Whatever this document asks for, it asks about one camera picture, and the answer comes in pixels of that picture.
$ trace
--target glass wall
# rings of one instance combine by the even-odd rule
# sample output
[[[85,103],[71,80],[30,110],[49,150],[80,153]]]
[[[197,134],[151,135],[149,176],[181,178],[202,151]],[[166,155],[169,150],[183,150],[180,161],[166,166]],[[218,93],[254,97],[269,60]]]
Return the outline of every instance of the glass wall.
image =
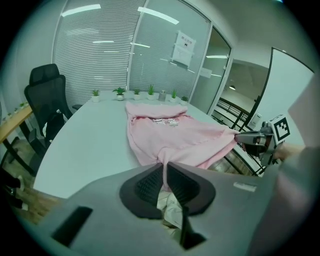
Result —
[[[156,92],[176,89],[178,97],[190,97],[211,23],[179,0],[150,0],[146,8],[136,35],[129,89],[147,91],[153,84]],[[179,32],[195,42],[189,66],[172,60]]]
[[[226,71],[231,48],[213,27],[203,70],[195,87],[191,104],[208,113]]]

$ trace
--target small succulent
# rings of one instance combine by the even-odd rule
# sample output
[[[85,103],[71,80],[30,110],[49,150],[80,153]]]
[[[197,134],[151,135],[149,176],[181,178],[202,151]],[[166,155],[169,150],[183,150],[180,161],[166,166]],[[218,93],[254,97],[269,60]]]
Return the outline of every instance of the small succulent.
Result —
[[[118,89],[114,89],[113,92],[116,92],[117,95],[124,95],[126,89],[119,87]]]
[[[177,90],[174,89],[172,92],[172,98],[175,99],[177,97]]]
[[[100,91],[99,90],[93,90],[92,91],[92,95],[93,96],[99,96],[100,95]]]
[[[134,95],[139,95],[140,89],[133,89],[133,93],[134,93]]]
[[[155,94],[155,89],[154,89],[154,85],[153,84],[149,85],[148,94],[149,95],[154,95]]]

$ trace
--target curved desk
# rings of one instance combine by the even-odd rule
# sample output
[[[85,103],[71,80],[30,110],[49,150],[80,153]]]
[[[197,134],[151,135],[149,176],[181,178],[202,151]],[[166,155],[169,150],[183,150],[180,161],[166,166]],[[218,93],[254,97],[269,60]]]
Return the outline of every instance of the curved desk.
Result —
[[[134,101],[133,93],[126,92],[124,101],[115,98],[114,92],[101,92],[100,102],[89,100],[73,114],[47,150],[36,175],[34,189],[68,198],[92,181],[140,166],[127,139],[125,105],[127,101]],[[160,104],[158,100],[147,100],[145,92],[141,93],[141,100],[135,102]],[[169,101],[162,103],[173,105]],[[201,122],[217,123],[190,104],[187,114]],[[239,146],[234,149],[258,169],[258,165]]]

